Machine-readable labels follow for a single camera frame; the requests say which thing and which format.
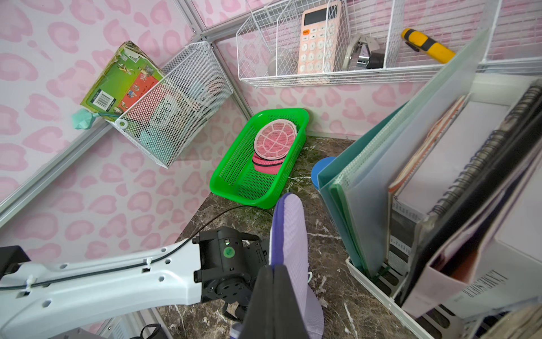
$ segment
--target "desk organizer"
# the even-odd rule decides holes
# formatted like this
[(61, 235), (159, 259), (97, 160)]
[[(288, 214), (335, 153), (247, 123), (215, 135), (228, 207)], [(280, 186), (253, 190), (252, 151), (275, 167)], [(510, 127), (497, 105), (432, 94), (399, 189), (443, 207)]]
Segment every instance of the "desk organizer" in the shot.
[[(303, 12), (322, 5), (329, 11), (337, 2), (343, 11), (340, 34), (323, 60), (334, 60), (334, 66), (298, 74)], [(477, 31), (488, 29), (492, 39), (479, 72), (540, 74), (541, 17), (541, 0), (283, 0), (252, 12), (237, 32), (239, 79), (256, 87), (428, 81), (443, 65), (408, 47), (401, 38), (405, 28), (419, 30), (456, 53)], [(359, 33), (385, 49), (383, 68), (340, 70), (338, 61)]]
[(232, 89), (205, 41), (187, 45), (162, 70), (166, 77), (111, 124), (158, 165), (169, 168)]
[(350, 274), (365, 287), (378, 301), (384, 305), (406, 328), (420, 339), (474, 339), (484, 317), (460, 319), (440, 305), (430, 310), (418, 319), (410, 317), (393, 300), (402, 284), (404, 277), (394, 270), (389, 270), (372, 281), (363, 275), (346, 259)]

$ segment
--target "box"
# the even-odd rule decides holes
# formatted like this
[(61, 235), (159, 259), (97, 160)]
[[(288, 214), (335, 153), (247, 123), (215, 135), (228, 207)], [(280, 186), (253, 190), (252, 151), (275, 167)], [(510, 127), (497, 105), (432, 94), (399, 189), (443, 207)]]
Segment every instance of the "box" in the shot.
[(81, 105), (115, 121), (164, 76), (136, 44), (126, 41), (117, 49)]

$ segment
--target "barcode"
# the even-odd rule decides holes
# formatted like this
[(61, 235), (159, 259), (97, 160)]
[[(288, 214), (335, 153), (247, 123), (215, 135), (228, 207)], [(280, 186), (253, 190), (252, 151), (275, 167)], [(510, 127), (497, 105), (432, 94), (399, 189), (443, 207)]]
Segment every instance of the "barcode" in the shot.
[(114, 100), (114, 97), (100, 89), (96, 93), (96, 96), (94, 97), (92, 103), (107, 112), (111, 108)]

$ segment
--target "pink mesh lid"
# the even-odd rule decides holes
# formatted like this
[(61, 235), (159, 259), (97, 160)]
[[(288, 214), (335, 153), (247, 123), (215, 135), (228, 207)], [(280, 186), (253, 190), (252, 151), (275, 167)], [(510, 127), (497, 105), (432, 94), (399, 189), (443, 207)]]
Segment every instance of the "pink mesh lid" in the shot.
[(294, 123), (286, 119), (277, 119), (265, 125), (256, 134), (254, 151), (267, 160), (284, 158), (298, 134)]

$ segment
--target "mint green item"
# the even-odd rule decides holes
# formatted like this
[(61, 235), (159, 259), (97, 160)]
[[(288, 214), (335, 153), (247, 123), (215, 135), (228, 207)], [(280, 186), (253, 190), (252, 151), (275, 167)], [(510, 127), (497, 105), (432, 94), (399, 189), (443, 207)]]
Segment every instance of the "mint green item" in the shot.
[(98, 113), (92, 113), (82, 108), (72, 114), (73, 128), (76, 130), (88, 130), (92, 127), (98, 116)]
[[(287, 119), (298, 130), (290, 151), (276, 175), (254, 169), (254, 139), (262, 127), (277, 119)], [(271, 208), (275, 206), (294, 163), (306, 140), (308, 112), (302, 108), (266, 110), (254, 115), (235, 139), (212, 175), (211, 192), (243, 205)]]

